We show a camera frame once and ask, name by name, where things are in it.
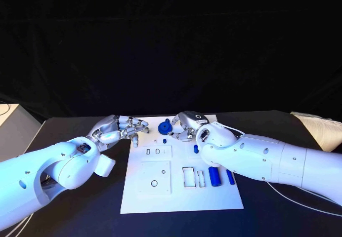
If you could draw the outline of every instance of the black backdrop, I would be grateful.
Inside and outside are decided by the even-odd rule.
[[[0,3],[0,99],[40,120],[281,110],[342,119],[340,14],[231,2]]]

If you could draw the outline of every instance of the humanoid robot arm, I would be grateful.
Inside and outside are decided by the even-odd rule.
[[[273,138],[242,132],[235,136],[228,130],[229,127],[218,122],[209,123],[198,112],[182,112],[176,117],[205,120],[195,123],[192,136],[196,136],[199,154],[209,166],[222,165],[251,179],[294,185],[342,205],[340,154],[297,147]]]
[[[108,116],[86,137],[76,137],[45,149],[0,162],[0,231],[37,211],[66,189],[78,188],[92,172],[107,177],[115,161],[101,154],[120,139],[149,132],[147,122],[127,116]],[[40,175],[50,179],[40,183]]]

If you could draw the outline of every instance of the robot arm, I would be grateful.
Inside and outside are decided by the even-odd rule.
[[[205,118],[196,112],[186,113]],[[209,166],[222,165],[251,179],[294,185],[342,205],[340,154],[297,147],[242,132],[235,136],[229,129],[235,130],[218,122],[203,122],[193,129],[199,154]]]
[[[149,132],[147,122],[125,116],[108,116],[86,137],[76,137],[45,149],[0,162],[0,231],[37,211],[66,189],[78,188],[92,172],[107,177],[114,160],[101,154],[120,139]],[[50,176],[40,182],[42,174]]]

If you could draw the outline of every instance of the small blue piece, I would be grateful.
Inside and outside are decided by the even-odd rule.
[[[208,170],[211,175],[212,187],[218,187],[221,186],[219,169],[216,167],[209,167]]]
[[[198,145],[193,146],[193,152],[195,152],[195,153],[199,153]]]
[[[166,121],[159,124],[159,133],[162,135],[167,135],[170,131],[172,131],[172,124],[170,124],[170,120],[166,119]]]
[[[229,172],[229,170],[226,170],[226,175],[228,175],[228,178],[229,178],[229,184],[234,185],[235,181],[234,181],[232,173]]]

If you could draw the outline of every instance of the blue part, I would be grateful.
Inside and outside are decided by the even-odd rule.
[[[170,131],[172,131],[172,124],[170,124],[170,120],[166,119],[166,121],[159,124],[159,133],[162,135],[167,135]]]
[[[212,187],[218,187],[221,186],[219,169],[216,167],[209,167],[208,170],[211,175]]]
[[[228,175],[228,178],[229,178],[229,184],[234,185],[235,181],[234,181],[232,173],[229,172],[229,170],[226,170],[226,175]]]
[[[195,153],[199,153],[198,145],[193,146],[193,152],[195,152]]]

